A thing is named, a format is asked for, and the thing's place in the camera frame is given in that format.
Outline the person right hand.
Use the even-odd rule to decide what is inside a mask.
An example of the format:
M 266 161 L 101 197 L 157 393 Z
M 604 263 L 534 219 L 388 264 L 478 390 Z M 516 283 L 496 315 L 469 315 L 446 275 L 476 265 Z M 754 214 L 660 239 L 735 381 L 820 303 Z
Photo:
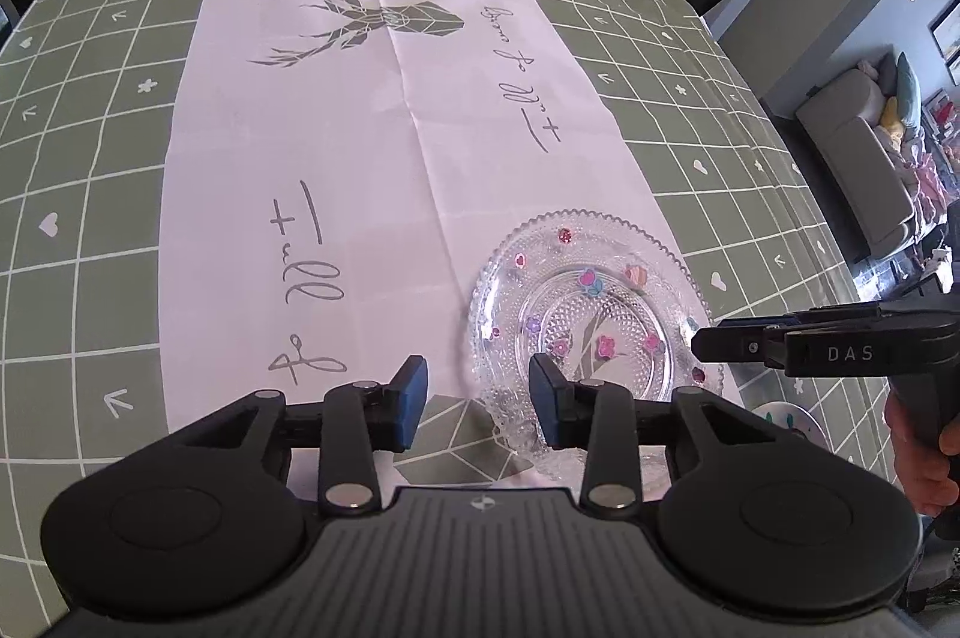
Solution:
M 930 448 L 916 438 L 907 409 L 893 393 L 885 402 L 884 417 L 903 492 L 918 513 L 939 516 L 958 500 L 958 484 L 950 475 L 950 459 L 960 453 L 958 420 L 950 422 L 940 433 L 939 443 Z

